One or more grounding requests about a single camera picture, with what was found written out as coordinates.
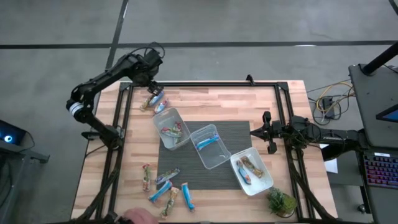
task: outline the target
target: small succulent plant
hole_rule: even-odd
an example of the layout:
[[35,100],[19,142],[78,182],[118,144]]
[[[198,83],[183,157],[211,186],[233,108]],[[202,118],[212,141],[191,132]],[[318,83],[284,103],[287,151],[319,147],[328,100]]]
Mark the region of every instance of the small succulent plant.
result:
[[280,217],[289,217],[297,207],[296,199],[271,187],[267,195],[269,208]]

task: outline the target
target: keyboard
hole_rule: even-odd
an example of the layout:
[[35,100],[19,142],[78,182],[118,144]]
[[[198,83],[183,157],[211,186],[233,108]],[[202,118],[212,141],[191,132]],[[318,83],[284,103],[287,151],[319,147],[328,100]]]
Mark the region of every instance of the keyboard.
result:
[[368,185],[398,189],[398,157],[364,155]]

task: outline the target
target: clear plastic container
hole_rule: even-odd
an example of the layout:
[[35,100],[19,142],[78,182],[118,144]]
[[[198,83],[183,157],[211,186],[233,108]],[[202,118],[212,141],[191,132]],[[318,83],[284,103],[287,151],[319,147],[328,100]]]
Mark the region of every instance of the clear plastic container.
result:
[[[250,177],[251,185],[248,185],[247,183],[244,182],[241,174],[238,171],[239,169],[238,165],[236,165],[236,161],[240,160],[243,156],[247,156],[255,167],[264,171],[264,175],[261,178],[258,178],[245,165],[243,165],[244,171],[246,171],[246,173]],[[274,180],[272,179],[270,173],[268,172],[267,167],[262,161],[261,156],[256,148],[250,147],[249,149],[245,149],[241,152],[233,154],[231,156],[231,166],[232,169],[234,170],[236,178],[238,179],[242,187],[242,190],[248,196],[256,195],[274,185]]]
[[[216,126],[214,124],[210,124],[204,128],[192,132],[191,140],[193,145],[196,146],[199,142],[208,138],[212,138],[216,134],[218,134]],[[218,138],[217,141],[210,143],[203,149],[197,150],[197,152],[203,165],[207,169],[212,169],[226,162],[231,157],[231,153],[226,149],[221,138]]]
[[[187,128],[187,125],[182,120],[180,114],[178,113],[177,109],[169,108],[153,117],[154,124],[156,126],[157,132],[159,133],[160,138],[163,141],[164,146],[168,150],[176,150],[177,148],[185,145],[189,142],[190,132]],[[173,128],[176,121],[181,122],[181,131],[182,136],[180,138],[180,142],[174,144],[175,138],[167,136],[162,133],[162,128]]]

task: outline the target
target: concrete floor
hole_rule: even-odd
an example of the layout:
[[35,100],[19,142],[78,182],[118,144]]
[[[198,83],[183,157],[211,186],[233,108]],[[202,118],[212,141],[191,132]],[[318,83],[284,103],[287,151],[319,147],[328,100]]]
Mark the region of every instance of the concrete floor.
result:
[[[111,43],[121,4],[0,0],[0,44]],[[119,42],[394,40],[397,22],[388,1],[130,0]],[[258,80],[304,80],[311,90],[347,79],[349,65],[369,62],[387,47],[166,49],[156,79],[242,80],[250,73]],[[118,49],[115,58],[127,51]],[[108,55],[109,49],[0,50],[0,119],[29,130],[35,150],[51,154],[48,164],[31,165],[14,223],[70,217],[87,145],[80,133],[88,126],[69,115],[65,102],[74,86],[103,71]],[[362,127],[355,99],[350,102],[349,111],[329,128]],[[340,218],[371,220],[355,210],[362,203],[358,188],[332,185],[332,191]]]

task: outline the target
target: wooden table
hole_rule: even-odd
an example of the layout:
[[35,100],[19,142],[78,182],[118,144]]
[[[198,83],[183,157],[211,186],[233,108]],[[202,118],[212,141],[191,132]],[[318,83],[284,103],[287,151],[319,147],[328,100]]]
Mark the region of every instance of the wooden table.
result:
[[[288,81],[294,113],[311,119],[310,106],[303,81]],[[119,83],[103,90],[98,103],[96,116],[106,124],[113,120]],[[275,91],[271,87],[165,87],[169,106],[178,109],[184,121],[249,121],[251,130],[262,126],[262,114],[269,110],[272,119],[279,119]],[[152,168],[152,180],[157,176],[157,161],[159,156],[160,138],[152,123],[152,111],[141,112],[139,107],[148,97],[146,88],[134,88],[133,100],[127,127],[122,170],[119,178],[118,195],[115,212],[123,214],[129,208],[144,207],[151,214],[159,217],[165,205],[168,194],[160,198],[159,207],[151,204],[147,197],[152,195],[155,185],[151,184],[149,194],[142,191],[144,172],[142,165],[149,162]],[[123,119],[123,107],[120,122]],[[289,170],[287,167],[284,143],[275,139],[278,151],[273,155],[267,153],[267,143],[252,137],[252,145],[260,155],[274,179],[274,187],[287,194],[292,194]],[[88,146],[88,152],[102,145],[93,141]],[[106,150],[92,153],[86,160],[80,177],[80,183],[73,207],[72,218],[78,217],[98,193],[101,184]],[[328,177],[322,154],[315,147],[304,150],[304,161],[308,181],[312,192],[326,210],[337,217],[335,203],[331,194]],[[288,219],[271,214],[266,192],[248,197],[242,190],[191,190],[190,193],[196,205],[195,213],[188,211],[179,194],[172,214],[163,222],[277,222],[295,221],[294,215]],[[108,208],[108,197],[104,211]],[[300,191],[304,217],[307,216],[305,199]]]

